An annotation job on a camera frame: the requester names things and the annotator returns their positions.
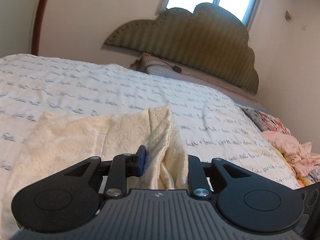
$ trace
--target headboard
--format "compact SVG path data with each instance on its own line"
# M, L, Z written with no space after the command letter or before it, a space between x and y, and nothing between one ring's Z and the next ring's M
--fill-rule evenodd
M259 85L249 33L227 10L201 3L193 13L172 8L156 20L137 20L117 28L107 45L148 52L222 78L254 94Z

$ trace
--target floral pillow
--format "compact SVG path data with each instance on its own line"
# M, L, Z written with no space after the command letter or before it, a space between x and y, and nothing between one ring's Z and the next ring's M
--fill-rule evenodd
M248 116L252 122L263 131L278 131L284 134L291 135L288 128L286 128L278 118L270 114L255 110L251 107L240 106L241 110Z

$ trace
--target pink fabric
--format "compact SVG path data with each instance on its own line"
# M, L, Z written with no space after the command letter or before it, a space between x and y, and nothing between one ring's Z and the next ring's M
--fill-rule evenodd
M300 144L295 137L275 131L264 131L262 135L282 153L298 177L307 176L320 164L320 154L311 153L312 142Z

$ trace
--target blanket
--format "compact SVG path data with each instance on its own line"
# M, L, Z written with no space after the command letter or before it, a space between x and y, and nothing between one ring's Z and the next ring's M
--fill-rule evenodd
M0 239L8 239L18 229L11 201L20 189L90 156L112 160L119 154L135 153L140 145L146 146L148 156L143 176L132 187L187 187L188 156L168 106L82 119L45 112L12 170L3 201Z

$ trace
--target white bed sheet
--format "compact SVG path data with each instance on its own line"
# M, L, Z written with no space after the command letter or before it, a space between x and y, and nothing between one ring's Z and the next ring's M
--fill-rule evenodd
M300 187L256 126L217 90L114 64L28 54L0 59L0 187L32 125L17 127L34 124L44 111L89 116L163 105L170 105L188 154L206 162L221 157L292 189Z

